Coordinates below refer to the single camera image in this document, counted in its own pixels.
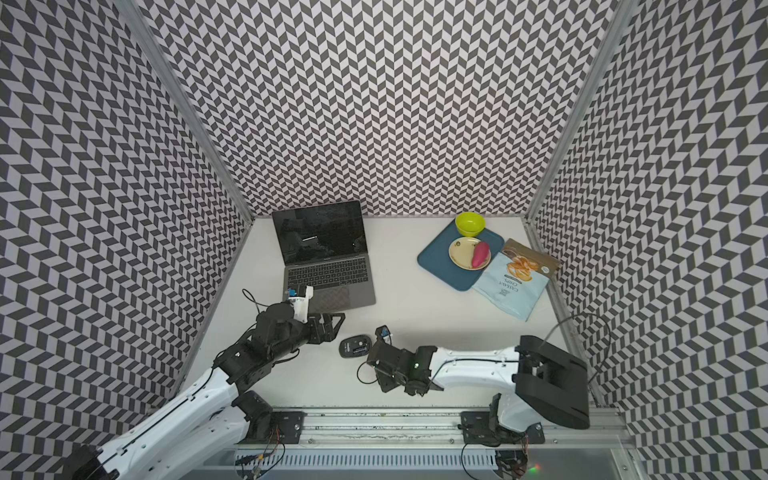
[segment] chip bag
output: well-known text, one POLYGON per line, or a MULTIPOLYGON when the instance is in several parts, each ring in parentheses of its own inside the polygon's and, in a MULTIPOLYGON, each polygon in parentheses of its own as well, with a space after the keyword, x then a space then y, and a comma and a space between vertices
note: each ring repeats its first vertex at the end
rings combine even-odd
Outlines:
POLYGON ((528 320, 558 268, 560 263, 549 255, 507 240, 472 288, 506 313, 528 320))

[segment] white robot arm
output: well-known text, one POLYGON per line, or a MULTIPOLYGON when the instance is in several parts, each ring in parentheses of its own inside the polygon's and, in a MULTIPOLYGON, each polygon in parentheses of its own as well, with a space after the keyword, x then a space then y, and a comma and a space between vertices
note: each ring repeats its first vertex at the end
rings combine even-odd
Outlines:
POLYGON ((59 478, 175 480, 248 432, 266 438, 272 407, 250 388, 300 346, 333 341, 344 322, 343 313, 304 316, 291 303, 269 306, 189 389, 128 433, 74 451, 59 478))
POLYGON ((515 347, 488 352, 420 346, 412 353, 387 343, 388 336, 386 326, 376 330, 366 360, 383 392, 402 385, 423 396, 453 386, 495 386, 502 394, 491 404, 488 430, 498 439, 524 434, 541 419, 589 428, 587 364, 538 337, 523 335, 515 347))

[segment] laptop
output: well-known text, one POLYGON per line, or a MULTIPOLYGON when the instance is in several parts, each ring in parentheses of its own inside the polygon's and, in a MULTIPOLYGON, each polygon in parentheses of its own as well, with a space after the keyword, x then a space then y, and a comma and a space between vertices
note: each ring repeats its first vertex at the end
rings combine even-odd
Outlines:
POLYGON ((314 287, 311 313, 340 312, 376 303, 360 202, 272 213, 288 289, 314 287))

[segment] chevron patterned wall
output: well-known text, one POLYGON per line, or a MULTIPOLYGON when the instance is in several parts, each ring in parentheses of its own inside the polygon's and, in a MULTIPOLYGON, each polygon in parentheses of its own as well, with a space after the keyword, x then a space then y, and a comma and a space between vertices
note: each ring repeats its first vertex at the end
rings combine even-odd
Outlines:
POLYGON ((0 177, 0 478, 53 478, 172 393, 244 222, 106 0, 0 3, 0 177))
POLYGON ((257 216, 524 213, 616 0, 137 0, 257 216))
POLYGON ((535 218, 652 478, 768 478, 766 18, 641 2, 535 218))

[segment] laptop trackpad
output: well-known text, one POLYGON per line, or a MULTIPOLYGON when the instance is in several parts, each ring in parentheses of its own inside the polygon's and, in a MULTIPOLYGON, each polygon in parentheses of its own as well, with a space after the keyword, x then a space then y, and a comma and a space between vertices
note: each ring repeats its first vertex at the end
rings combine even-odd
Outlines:
POLYGON ((310 300, 311 313, 334 313, 347 310, 350 307, 349 287, 335 286, 323 290, 315 290, 310 300))

